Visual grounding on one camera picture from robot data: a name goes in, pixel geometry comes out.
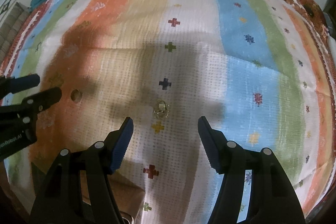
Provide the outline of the striped colourful bed sheet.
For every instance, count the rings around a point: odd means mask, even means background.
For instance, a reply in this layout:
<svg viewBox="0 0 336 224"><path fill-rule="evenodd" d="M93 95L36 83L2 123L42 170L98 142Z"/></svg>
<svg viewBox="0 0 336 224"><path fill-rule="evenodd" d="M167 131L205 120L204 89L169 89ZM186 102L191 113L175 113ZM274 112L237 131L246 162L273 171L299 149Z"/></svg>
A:
<svg viewBox="0 0 336 224"><path fill-rule="evenodd" d="M119 170L145 192L141 223L206 223L222 182L198 135L213 128L272 149L308 215L335 174L335 83L315 29L283 0L57 0L20 47L39 90L60 87L37 142L5 160L25 209L62 148L80 151L125 117L134 133ZM169 105L155 119L157 100Z"/></svg>

